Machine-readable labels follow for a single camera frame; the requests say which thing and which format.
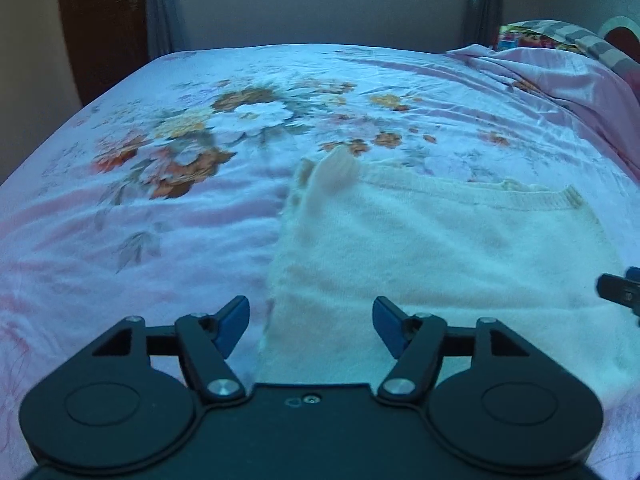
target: pink blanket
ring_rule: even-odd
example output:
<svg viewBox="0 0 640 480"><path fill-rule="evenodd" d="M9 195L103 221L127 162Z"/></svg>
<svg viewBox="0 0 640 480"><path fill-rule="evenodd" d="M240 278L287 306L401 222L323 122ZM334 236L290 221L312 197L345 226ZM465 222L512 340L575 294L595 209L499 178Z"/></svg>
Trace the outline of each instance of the pink blanket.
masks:
<svg viewBox="0 0 640 480"><path fill-rule="evenodd" d="M305 45L155 60L0 187L0 478L34 464L17 420L24 394L130 314L171 324L246 295L250 326L230 364L251 384L278 213L301 156L345 144L425 178L572 184L630 266L636 124L620 78L556 50ZM172 360L154 365L180 375ZM638 392L640 378L592 454L606 478L640 473Z"/></svg>

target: pink bedsheet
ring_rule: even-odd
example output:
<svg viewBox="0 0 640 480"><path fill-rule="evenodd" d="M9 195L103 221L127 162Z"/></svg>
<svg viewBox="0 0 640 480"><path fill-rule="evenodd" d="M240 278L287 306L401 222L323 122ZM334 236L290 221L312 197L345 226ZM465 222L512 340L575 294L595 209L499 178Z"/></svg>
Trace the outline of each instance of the pink bedsheet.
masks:
<svg viewBox="0 0 640 480"><path fill-rule="evenodd" d="M637 266L638 124L626 83L557 50L291 45L155 60L0 187L0 478L33 466L24 394L130 314L170 324L246 295L250 327L230 364L251 384L278 214L302 156L340 143L425 178L572 184ZM171 360L154 365L179 376ZM607 412L590 459L607 479L640 474L639 393L640 378Z"/></svg>

